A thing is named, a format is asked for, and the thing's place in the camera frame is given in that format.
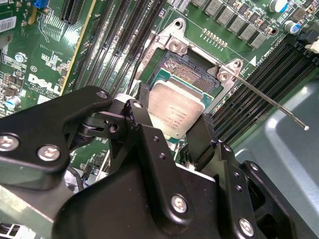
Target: black plastic bracket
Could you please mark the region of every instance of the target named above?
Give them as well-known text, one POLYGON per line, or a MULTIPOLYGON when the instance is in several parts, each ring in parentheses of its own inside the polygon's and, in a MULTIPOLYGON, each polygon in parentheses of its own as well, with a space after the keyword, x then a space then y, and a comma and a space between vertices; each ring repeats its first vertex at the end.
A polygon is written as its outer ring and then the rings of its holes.
POLYGON ((87 115, 107 110, 112 101, 107 92, 90 86, 0 119, 0 135, 18 140, 14 150, 0 151, 0 183, 37 190, 57 186, 70 163, 67 142, 87 115), (56 160, 38 157, 45 145, 59 150, 56 160))

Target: barcode sticker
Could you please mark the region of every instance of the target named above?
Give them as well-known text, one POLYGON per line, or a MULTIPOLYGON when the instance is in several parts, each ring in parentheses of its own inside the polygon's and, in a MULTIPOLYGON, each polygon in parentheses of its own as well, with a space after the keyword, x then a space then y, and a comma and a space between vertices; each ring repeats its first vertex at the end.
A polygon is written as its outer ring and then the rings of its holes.
POLYGON ((0 20, 0 32, 10 30, 15 27, 16 16, 0 20))

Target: capacitor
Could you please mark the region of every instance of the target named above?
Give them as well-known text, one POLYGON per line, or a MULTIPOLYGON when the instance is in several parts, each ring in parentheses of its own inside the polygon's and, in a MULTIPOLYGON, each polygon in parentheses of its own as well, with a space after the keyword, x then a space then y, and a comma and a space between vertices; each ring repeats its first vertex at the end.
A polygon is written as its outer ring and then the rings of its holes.
POLYGON ((284 12, 287 7, 287 0, 270 0, 268 4, 269 11, 271 12, 284 12))
POLYGON ((8 108, 8 109, 14 109, 15 107, 17 107, 18 105, 20 105, 21 100, 18 96, 12 96, 9 97, 6 102, 4 103, 4 105, 8 108))
POLYGON ((300 32, 301 26, 293 21, 286 21, 284 24, 284 30, 292 35, 296 35, 300 32))

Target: cable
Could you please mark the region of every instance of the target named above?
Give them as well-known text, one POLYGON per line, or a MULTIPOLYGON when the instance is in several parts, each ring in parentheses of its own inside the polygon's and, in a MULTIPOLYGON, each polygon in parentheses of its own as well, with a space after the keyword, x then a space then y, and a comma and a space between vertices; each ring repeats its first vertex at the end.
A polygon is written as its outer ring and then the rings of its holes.
POLYGON ((75 177, 79 192, 82 191, 84 189, 84 187, 82 184, 81 176, 78 173, 78 171, 76 171, 74 168, 72 168, 70 166, 68 166, 67 170, 75 177))

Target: mounting hole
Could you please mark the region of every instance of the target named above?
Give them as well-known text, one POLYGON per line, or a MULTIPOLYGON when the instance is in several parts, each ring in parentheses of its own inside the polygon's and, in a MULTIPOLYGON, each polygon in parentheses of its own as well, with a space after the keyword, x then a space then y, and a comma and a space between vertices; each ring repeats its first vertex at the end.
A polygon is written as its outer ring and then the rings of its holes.
POLYGON ((166 159, 166 155, 163 154, 163 153, 160 153, 159 158, 160 158, 160 159, 166 159))
POLYGON ((106 99, 108 96, 106 95, 106 93, 104 91, 99 91, 98 93, 96 93, 99 97, 106 99))
POLYGON ((109 126, 110 133, 115 133, 116 131, 118 131, 118 129, 119 129, 118 125, 114 123, 109 126))
POLYGON ((269 33, 271 36, 276 36, 278 33, 278 29, 274 28, 272 31, 269 33))
POLYGON ((237 189, 238 192, 242 192, 243 191, 243 189, 239 185, 236 185, 236 189, 237 189))
POLYGON ((143 105, 140 102, 134 101, 133 105, 137 108, 143 108, 143 105))
POLYGON ((181 23, 180 21, 175 22, 175 28, 180 30, 183 27, 183 23, 181 23))
POLYGON ((241 67, 241 62, 240 61, 235 61, 234 62, 234 68, 239 68, 241 67))

